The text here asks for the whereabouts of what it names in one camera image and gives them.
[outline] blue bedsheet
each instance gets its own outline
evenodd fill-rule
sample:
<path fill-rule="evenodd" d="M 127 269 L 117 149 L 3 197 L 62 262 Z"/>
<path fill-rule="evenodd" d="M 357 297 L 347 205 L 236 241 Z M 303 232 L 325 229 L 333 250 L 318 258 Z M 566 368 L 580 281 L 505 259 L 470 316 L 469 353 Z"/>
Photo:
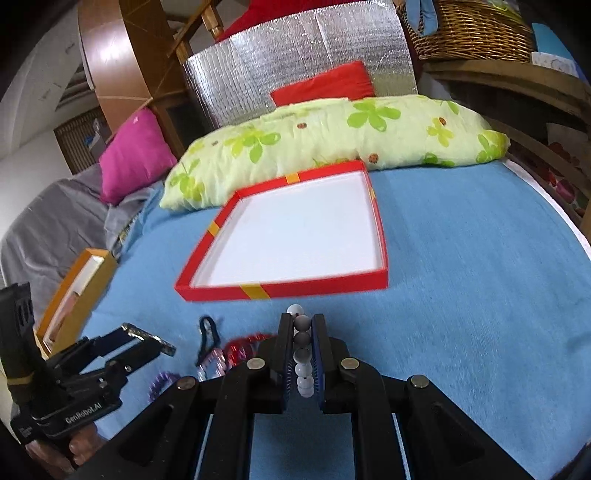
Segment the blue bedsheet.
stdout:
<path fill-rule="evenodd" d="M 501 163 L 371 174 L 389 256 L 389 289 L 296 300 L 383 374 L 431 378 L 529 473 L 546 479 L 591 437 L 591 262 L 572 231 Z M 132 322 L 178 347 L 134 373 L 117 433 L 148 402 L 161 370 L 194 374 L 197 321 L 222 341 L 274 332 L 293 299 L 188 303 L 173 285 L 217 209 L 158 207 L 134 226 L 121 266 L 83 334 Z M 292 395 L 283 417 L 257 417 L 253 480 L 352 479 L 350 421 Z"/>

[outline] wicker basket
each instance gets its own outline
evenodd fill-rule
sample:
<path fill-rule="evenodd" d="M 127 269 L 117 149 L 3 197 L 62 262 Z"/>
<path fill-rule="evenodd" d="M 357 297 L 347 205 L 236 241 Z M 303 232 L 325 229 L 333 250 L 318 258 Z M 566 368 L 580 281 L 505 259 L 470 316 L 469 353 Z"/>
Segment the wicker basket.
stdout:
<path fill-rule="evenodd" d="M 494 59 L 531 62 L 531 29 L 479 0 L 434 0 L 439 29 L 419 37 L 408 23 L 406 6 L 397 8 L 420 60 Z"/>

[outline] human hand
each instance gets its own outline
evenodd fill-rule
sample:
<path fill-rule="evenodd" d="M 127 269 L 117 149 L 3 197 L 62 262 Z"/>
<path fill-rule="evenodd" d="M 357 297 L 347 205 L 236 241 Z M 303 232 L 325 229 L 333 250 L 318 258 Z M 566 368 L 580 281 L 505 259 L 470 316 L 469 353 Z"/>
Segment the human hand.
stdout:
<path fill-rule="evenodd" d="M 106 440 L 98 434 L 94 423 L 78 430 L 69 444 L 76 465 L 89 460 L 105 443 Z M 26 448 L 31 458 L 40 463 L 53 478 L 61 480 L 74 472 L 70 461 L 48 443 L 35 441 Z"/>

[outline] black rubber band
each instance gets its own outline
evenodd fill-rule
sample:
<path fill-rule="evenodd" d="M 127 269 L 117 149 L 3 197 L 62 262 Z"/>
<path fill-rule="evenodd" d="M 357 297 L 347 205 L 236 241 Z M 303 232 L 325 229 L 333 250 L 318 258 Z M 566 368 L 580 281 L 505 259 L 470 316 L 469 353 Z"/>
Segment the black rubber band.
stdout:
<path fill-rule="evenodd" d="M 220 336 L 217 332 L 217 325 L 210 316 L 205 315 L 201 317 L 199 320 L 199 330 L 201 331 L 201 348 L 199 349 L 199 355 L 195 362 L 196 367 L 203 363 L 214 348 L 220 346 Z M 207 340 L 209 338 L 208 333 L 212 334 L 212 344 L 209 348 L 207 347 Z"/>

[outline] red cushion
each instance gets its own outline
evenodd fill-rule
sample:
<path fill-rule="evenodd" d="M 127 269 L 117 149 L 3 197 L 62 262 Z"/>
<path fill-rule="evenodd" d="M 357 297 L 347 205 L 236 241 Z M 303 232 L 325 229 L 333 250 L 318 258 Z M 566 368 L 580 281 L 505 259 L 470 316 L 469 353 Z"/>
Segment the red cushion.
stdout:
<path fill-rule="evenodd" d="M 306 10 L 348 4 L 358 0 L 251 0 L 248 10 L 216 40 L 222 41 L 255 25 Z"/>
<path fill-rule="evenodd" d="M 307 102 L 318 98 L 359 100 L 375 97 L 374 86 L 360 60 L 320 73 L 309 80 L 292 83 L 271 92 L 277 106 Z"/>

